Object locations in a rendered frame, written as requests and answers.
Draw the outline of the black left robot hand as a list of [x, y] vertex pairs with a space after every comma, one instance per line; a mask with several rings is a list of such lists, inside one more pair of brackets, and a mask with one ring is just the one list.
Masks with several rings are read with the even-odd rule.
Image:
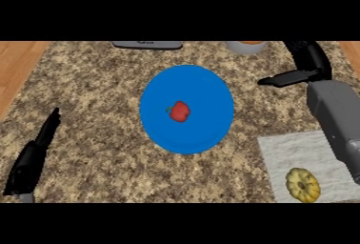
[[35, 192], [46, 163], [46, 152], [61, 124], [60, 109], [51, 113], [38, 138], [32, 140], [15, 160], [4, 195], [21, 195]]

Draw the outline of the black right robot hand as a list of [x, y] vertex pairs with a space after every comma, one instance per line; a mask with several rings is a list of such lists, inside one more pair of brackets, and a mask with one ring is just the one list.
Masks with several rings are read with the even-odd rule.
[[259, 80], [257, 84], [282, 88], [303, 82], [333, 79], [333, 67], [327, 53], [316, 41], [285, 41], [296, 70]]

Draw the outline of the blue plate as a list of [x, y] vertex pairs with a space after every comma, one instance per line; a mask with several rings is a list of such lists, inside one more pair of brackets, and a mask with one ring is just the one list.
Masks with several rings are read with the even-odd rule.
[[206, 152], [225, 139], [234, 121], [223, 78], [195, 65], [166, 69], [144, 90], [139, 115], [150, 138], [166, 150]]

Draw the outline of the red bell pepper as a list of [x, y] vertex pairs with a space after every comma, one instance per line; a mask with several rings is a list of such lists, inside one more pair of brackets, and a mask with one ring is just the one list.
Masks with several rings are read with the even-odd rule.
[[178, 101], [172, 107], [166, 109], [170, 118], [176, 121], [184, 123], [191, 115], [191, 108], [184, 101]]

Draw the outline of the white placemat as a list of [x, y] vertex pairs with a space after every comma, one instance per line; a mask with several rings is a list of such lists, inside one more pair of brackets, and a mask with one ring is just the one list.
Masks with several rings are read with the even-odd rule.
[[360, 186], [353, 181], [346, 164], [333, 153], [322, 131], [263, 136], [257, 142], [280, 203], [299, 203], [285, 186], [285, 176], [293, 168], [308, 169], [318, 179], [318, 203], [360, 202]]

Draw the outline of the yellow bell pepper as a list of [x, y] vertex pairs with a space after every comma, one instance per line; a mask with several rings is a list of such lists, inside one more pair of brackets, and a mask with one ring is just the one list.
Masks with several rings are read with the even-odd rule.
[[285, 186], [291, 196], [303, 203], [315, 203], [321, 197], [321, 185], [313, 173], [293, 168], [285, 177]]

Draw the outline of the pale grey cup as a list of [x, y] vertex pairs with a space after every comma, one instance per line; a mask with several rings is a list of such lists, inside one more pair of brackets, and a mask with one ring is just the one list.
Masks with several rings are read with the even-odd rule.
[[226, 41], [226, 47], [238, 54], [251, 55], [265, 49], [266, 41]]

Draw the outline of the grey flat appliance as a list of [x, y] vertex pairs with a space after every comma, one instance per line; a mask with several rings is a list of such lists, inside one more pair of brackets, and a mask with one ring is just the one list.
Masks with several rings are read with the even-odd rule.
[[122, 49], [173, 51], [184, 47], [181, 41], [114, 41], [114, 46]]

